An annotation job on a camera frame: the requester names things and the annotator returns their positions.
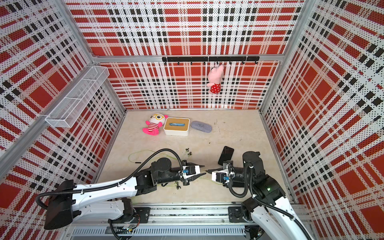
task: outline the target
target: smartphone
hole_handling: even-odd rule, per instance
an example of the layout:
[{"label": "smartphone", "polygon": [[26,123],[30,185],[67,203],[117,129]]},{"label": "smartphone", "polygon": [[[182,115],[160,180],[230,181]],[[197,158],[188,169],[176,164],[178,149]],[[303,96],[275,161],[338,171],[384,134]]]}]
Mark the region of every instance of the smartphone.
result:
[{"label": "smartphone", "polygon": [[217,164],[222,166],[223,162],[231,160],[233,151],[233,148],[225,146]]}]

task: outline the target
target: plaid wall panel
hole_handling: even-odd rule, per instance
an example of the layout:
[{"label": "plaid wall panel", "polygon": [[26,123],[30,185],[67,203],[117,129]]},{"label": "plaid wall panel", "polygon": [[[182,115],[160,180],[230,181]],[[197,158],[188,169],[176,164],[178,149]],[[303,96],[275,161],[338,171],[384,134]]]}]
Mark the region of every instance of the plaid wall panel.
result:
[{"label": "plaid wall panel", "polygon": [[88,64],[52,1],[0,4],[0,155]]},{"label": "plaid wall panel", "polygon": [[109,80],[126,109],[258,109],[277,61],[224,62],[220,94],[208,94],[215,63],[107,63]]},{"label": "plaid wall panel", "polygon": [[280,54],[304,0],[65,0],[96,56]]},{"label": "plaid wall panel", "polygon": [[72,128],[48,127],[0,181],[0,239],[55,239],[35,197],[74,179],[91,183],[122,114],[103,86]]},{"label": "plaid wall panel", "polygon": [[322,239],[384,238],[383,24],[383,1],[317,1],[265,113]]}]

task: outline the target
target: wire mesh basket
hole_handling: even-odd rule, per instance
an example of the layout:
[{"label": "wire mesh basket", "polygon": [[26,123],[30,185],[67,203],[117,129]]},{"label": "wire mesh basket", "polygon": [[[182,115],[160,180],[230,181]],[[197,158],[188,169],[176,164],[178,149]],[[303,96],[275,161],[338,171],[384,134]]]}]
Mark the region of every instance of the wire mesh basket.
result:
[{"label": "wire mesh basket", "polygon": [[53,127],[72,127],[93,95],[109,76],[106,67],[92,66],[45,118]]}]

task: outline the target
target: pink plush doll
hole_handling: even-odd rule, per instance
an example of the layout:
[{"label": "pink plush doll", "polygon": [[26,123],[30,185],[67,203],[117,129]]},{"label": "pink plush doll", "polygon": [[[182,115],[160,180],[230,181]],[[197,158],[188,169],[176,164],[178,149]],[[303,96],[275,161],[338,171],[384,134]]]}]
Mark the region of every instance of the pink plush doll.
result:
[{"label": "pink plush doll", "polygon": [[145,122],[148,125],[148,127],[143,128],[143,132],[152,136],[158,135],[159,128],[164,125],[167,117],[168,117],[167,115],[163,115],[160,113],[156,113],[152,115],[149,121]]},{"label": "pink plush doll", "polygon": [[218,68],[214,67],[208,73],[208,81],[207,87],[211,89],[208,91],[209,93],[218,94],[221,90],[221,81],[224,76],[224,65],[220,65]]}]

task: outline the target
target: wooden lid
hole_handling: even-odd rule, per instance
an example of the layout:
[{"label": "wooden lid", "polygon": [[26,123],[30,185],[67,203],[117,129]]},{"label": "wooden lid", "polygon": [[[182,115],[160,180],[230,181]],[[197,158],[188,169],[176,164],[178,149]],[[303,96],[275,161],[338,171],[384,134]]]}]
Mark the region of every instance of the wooden lid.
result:
[{"label": "wooden lid", "polygon": [[[184,123],[184,126],[171,126],[170,123]],[[189,127],[189,118],[167,118],[164,130],[187,131]]]}]

